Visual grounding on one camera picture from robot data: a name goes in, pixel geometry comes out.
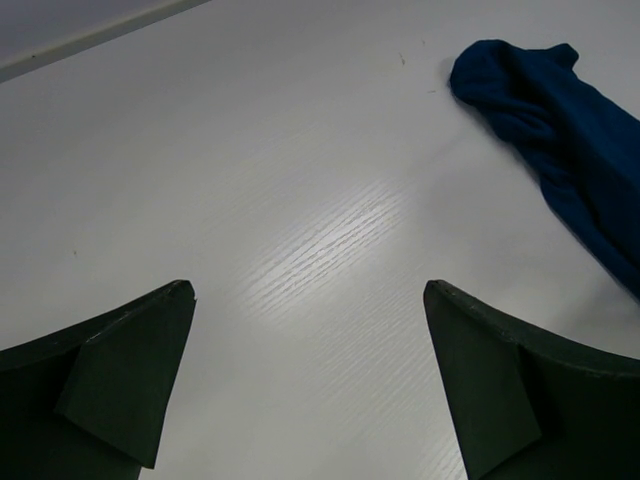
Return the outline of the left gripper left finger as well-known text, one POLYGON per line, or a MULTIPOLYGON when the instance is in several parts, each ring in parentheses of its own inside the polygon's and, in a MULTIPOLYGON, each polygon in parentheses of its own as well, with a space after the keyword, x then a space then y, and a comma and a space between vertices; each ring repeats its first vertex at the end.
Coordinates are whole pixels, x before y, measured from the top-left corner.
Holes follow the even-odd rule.
POLYGON ((156 464, 195 312, 187 280, 1 352, 4 479, 136 479, 156 464))

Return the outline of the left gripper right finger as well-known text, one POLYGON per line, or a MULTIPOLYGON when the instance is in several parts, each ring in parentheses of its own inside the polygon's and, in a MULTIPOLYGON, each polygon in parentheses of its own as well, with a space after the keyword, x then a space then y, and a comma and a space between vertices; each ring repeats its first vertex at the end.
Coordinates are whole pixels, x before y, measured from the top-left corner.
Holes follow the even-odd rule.
POLYGON ((638 478, 638 360, 443 280, 427 283, 424 307, 468 478, 638 478))

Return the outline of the blue t shirt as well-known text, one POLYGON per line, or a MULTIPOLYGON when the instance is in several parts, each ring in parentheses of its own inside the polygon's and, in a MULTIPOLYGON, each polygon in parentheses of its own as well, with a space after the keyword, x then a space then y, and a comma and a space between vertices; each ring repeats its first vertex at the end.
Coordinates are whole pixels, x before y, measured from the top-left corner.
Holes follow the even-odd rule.
POLYGON ((454 61, 452 94, 536 174, 569 230, 639 293, 639 121, 581 80, 562 43, 523 49, 481 40, 454 61))

